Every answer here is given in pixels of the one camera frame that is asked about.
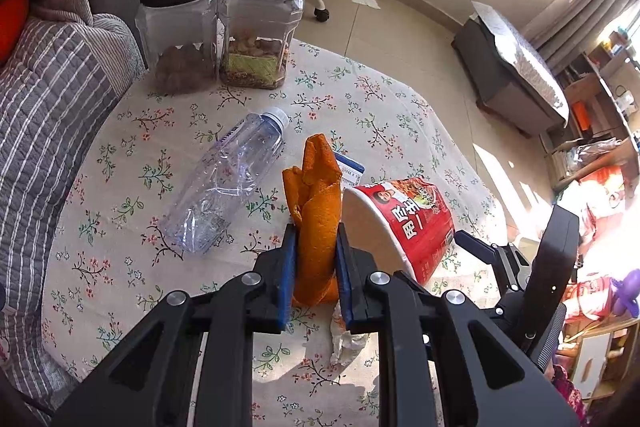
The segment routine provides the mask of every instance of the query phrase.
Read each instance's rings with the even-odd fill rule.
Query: plastic water bottle
[[[200,159],[161,225],[191,253],[206,253],[251,198],[282,150],[289,117],[278,107],[248,114]]]

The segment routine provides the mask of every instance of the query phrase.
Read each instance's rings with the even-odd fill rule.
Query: red noodle cup
[[[404,270],[421,285],[453,241],[451,212],[421,178],[345,188],[342,222],[350,246],[369,251],[379,270]]]

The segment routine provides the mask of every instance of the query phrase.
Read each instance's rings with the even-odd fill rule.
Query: striped cushion
[[[0,72],[0,282],[7,289],[0,365],[17,388],[50,405],[72,379],[42,348],[49,248],[95,134],[142,73],[130,33],[118,40],[92,30],[31,18]]]

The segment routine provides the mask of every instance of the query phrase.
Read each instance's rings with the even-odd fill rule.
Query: table
[[[214,86],[171,97],[145,77],[103,124],[62,210],[42,303],[46,348],[78,380],[171,290],[215,291],[280,245],[289,222],[281,171],[302,164],[318,132],[365,166],[362,182],[422,176],[440,188],[457,229],[506,244],[500,204],[420,95],[303,42],[289,57],[275,91]],[[206,255],[183,253],[158,229],[172,196],[215,140],[270,105],[290,118],[284,153]],[[498,298],[491,270],[455,245],[427,288],[462,289],[480,307]],[[377,339],[347,367],[330,365],[332,311],[294,308],[286,332],[256,335],[255,425],[378,424]]]

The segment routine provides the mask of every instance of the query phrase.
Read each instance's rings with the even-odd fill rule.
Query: jar of nuts
[[[285,80],[304,0],[220,0],[225,27],[220,79],[229,86],[276,89]]]
[[[158,92],[191,92],[216,79],[217,0],[140,0],[136,26]]]

